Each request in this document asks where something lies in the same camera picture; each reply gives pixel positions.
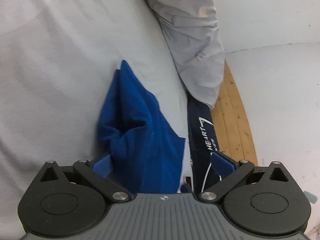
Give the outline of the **blue polo shirt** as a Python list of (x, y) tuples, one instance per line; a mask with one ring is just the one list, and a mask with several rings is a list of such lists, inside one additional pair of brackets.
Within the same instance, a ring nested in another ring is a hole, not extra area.
[(162, 114), (126, 61), (115, 71), (97, 125), (118, 181), (132, 193), (176, 193), (185, 139)]

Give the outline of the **patterned grey bed sheet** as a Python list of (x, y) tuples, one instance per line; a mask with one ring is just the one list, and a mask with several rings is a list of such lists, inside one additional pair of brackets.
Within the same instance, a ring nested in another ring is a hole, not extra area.
[(185, 89), (145, 0), (1, 0), (1, 239), (24, 236), (17, 206), (46, 161), (97, 155), (122, 61), (186, 138)]

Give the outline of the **patterned grey duvet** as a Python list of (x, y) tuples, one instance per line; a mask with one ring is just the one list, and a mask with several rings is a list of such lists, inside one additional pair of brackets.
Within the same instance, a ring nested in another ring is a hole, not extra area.
[(213, 108), (225, 54), (213, 0), (146, 0), (155, 13), (187, 91)]

